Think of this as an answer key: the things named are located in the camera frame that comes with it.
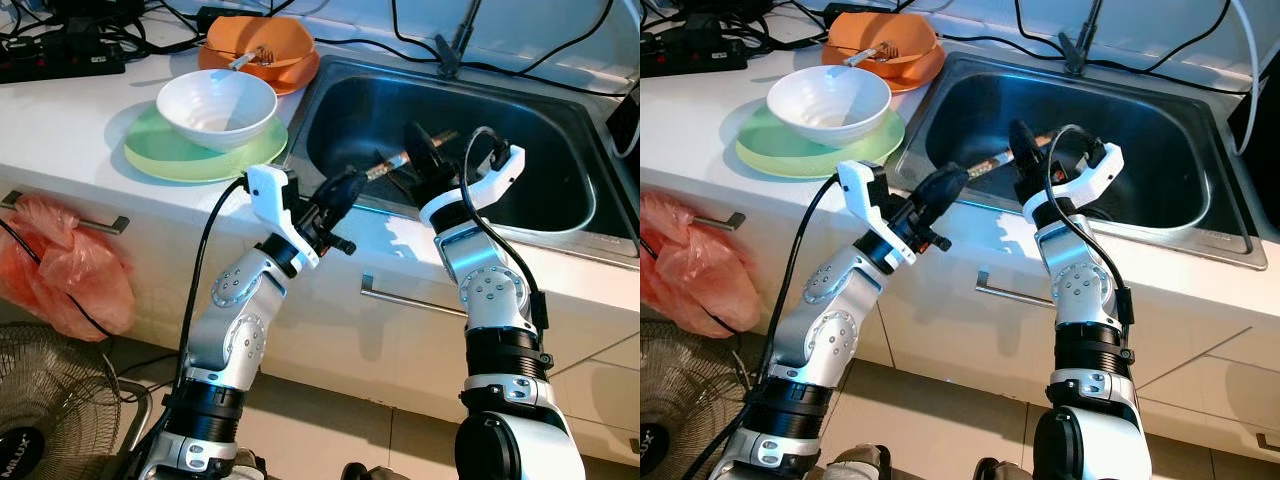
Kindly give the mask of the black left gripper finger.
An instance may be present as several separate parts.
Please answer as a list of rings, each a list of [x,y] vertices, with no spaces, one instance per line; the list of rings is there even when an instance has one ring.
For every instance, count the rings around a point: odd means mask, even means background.
[[[922,188],[922,220],[937,221],[957,200],[964,184],[931,184]]]
[[[353,168],[330,175],[317,187],[317,205],[352,206],[367,183],[367,173]]]
[[[325,223],[339,223],[355,206],[364,186],[329,186],[325,188]]]
[[[969,182],[969,172],[960,166],[942,166],[915,187],[916,204],[952,204]]]

